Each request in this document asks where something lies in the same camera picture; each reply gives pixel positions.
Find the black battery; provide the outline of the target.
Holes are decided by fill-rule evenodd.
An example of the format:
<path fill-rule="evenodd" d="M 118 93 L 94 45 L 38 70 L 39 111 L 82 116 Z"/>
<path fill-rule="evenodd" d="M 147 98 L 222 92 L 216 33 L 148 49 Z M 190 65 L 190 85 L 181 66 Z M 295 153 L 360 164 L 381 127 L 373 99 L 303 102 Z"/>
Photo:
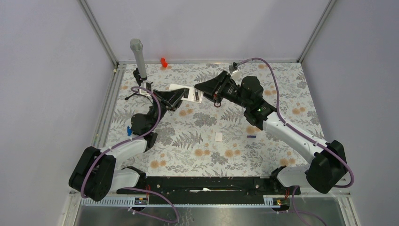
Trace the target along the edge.
<path fill-rule="evenodd" d="M 194 93 L 195 93 L 195 101 L 199 101 L 199 93 L 198 93 L 198 90 L 195 89 L 195 90 L 194 90 Z"/>

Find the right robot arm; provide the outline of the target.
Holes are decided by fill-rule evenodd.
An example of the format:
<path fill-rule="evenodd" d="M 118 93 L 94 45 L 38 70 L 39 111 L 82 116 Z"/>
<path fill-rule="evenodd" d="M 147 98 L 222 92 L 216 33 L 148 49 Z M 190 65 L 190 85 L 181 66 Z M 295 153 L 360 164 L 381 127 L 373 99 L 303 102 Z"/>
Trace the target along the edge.
<path fill-rule="evenodd" d="M 263 99 L 263 87 L 257 77 L 244 77 L 238 85 L 227 71 L 222 71 L 215 78 L 194 87 L 215 106 L 226 99 L 243 107 L 244 117 L 252 126 L 276 136 L 308 162 L 305 166 L 275 170 L 275 178 L 270 180 L 270 188 L 274 193 L 281 194 L 292 186 L 310 186 L 327 194 L 333 187 L 339 187 L 337 183 L 346 174 L 353 177 L 343 145 L 336 140 L 327 142 L 314 137 L 285 119 L 278 108 Z"/>

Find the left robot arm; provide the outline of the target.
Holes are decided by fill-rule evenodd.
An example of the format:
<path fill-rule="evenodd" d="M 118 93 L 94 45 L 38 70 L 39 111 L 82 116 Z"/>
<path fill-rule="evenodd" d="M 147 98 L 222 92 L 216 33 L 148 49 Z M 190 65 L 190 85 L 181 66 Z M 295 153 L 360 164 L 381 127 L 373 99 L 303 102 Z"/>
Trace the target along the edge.
<path fill-rule="evenodd" d="M 143 173 L 133 167 L 121 165 L 128 158 L 150 150 L 157 139 L 154 132 L 167 111 L 175 111 L 188 97 L 189 89 L 170 91 L 144 90 L 152 97 L 147 113 L 136 113 L 131 118 L 126 140 L 110 147 L 87 147 L 72 172 L 68 185 L 79 191 L 83 198 L 102 200 L 109 192 L 128 187 L 139 194 L 145 190 Z"/>

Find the white battery cover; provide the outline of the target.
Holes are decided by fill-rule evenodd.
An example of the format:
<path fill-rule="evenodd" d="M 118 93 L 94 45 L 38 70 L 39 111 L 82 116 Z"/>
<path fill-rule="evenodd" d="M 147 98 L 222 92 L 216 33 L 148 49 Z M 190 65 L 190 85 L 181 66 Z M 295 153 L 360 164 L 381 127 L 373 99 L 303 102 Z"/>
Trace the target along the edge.
<path fill-rule="evenodd" d="M 222 134 L 222 132 L 216 132 L 216 133 L 215 133 L 215 141 L 216 141 L 216 142 L 222 142 L 222 141 L 223 141 L 223 134 Z"/>

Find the white red remote control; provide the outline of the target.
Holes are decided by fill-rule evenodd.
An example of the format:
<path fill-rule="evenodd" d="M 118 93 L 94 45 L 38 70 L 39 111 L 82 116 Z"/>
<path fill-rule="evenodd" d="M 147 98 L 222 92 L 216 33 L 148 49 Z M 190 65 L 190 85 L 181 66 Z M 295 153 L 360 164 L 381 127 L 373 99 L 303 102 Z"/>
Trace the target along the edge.
<path fill-rule="evenodd" d="M 199 91 L 199 101 L 195 101 L 195 93 L 194 90 L 196 88 L 194 87 L 189 87 L 189 86 L 184 86 L 184 85 L 177 85 L 177 84 L 170 84 L 169 85 L 169 90 L 176 90 L 176 89 L 183 89 L 184 90 L 184 96 L 182 98 L 183 101 L 189 101 L 193 103 L 201 103 L 203 99 L 203 92 Z"/>

